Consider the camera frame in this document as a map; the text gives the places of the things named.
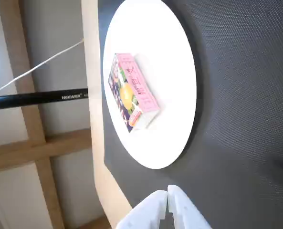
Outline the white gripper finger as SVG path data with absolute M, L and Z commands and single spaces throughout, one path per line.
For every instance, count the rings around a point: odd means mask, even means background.
M 136 205 L 116 226 L 117 229 L 158 229 L 165 219 L 168 193 L 157 190 Z
M 190 198 L 176 185 L 168 185 L 168 209 L 173 214 L 175 229 L 211 229 Z

